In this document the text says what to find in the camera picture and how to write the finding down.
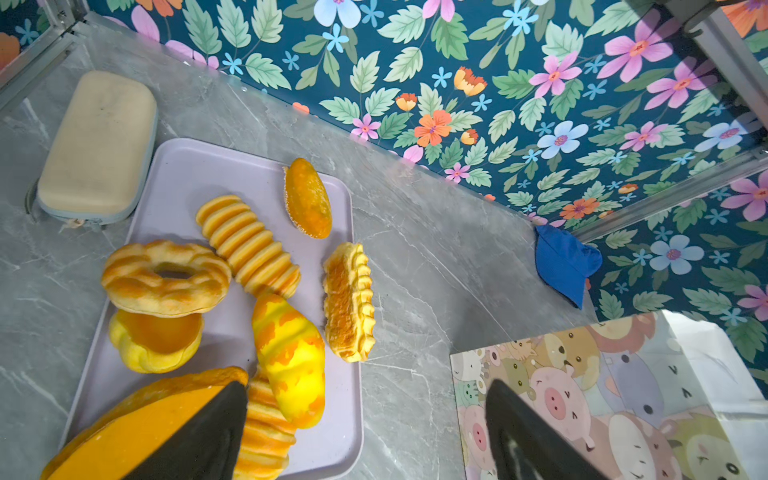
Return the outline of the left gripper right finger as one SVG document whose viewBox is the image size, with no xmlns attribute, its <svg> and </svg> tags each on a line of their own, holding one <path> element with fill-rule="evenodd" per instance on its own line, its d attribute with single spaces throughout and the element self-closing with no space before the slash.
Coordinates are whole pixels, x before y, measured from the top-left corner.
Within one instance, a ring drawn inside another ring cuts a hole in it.
<svg viewBox="0 0 768 480">
<path fill-rule="evenodd" d="M 487 390 L 485 416 L 499 479 L 605 477 L 500 380 Z"/>
</svg>

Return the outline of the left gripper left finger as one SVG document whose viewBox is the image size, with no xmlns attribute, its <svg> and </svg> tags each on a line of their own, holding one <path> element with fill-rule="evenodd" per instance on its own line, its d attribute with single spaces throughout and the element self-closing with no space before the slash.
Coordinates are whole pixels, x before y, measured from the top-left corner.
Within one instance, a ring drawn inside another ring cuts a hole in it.
<svg viewBox="0 0 768 480">
<path fill-rule="evenodd" d="M 127 477 L 232 479 L 246 413 L 246 388 L 233 381 Z"/>
</svg>

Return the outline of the white cartoon paper bag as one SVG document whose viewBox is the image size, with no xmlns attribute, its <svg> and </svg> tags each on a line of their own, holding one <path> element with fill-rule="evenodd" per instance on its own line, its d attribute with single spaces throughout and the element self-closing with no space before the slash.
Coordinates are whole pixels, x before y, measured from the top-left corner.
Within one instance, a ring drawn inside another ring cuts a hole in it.
<svg viewBox="0 0 768 480">
<path fill-rule="evenodd" d="M 454 354 L 465 472 L 495 479 L 487 392 L 509 387 L 610 479 L 763 479 L 767 400 L 719 326 L 661 310 Z"/>
</svg>

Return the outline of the scalloped yellow bread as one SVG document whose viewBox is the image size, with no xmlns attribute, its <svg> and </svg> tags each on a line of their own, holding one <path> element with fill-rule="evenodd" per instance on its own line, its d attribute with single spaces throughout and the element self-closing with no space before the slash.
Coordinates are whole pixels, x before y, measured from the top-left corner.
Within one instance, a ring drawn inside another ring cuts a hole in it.
<svg viewBox="0 0 768 480">
<path fill-rule="evenodd" d="M 367 361 L 376 343 L 368 262 L 361 244 L 346 242 L 324 263 L 325 337 L 331 351 L 347 363 Z"/>
</svg>

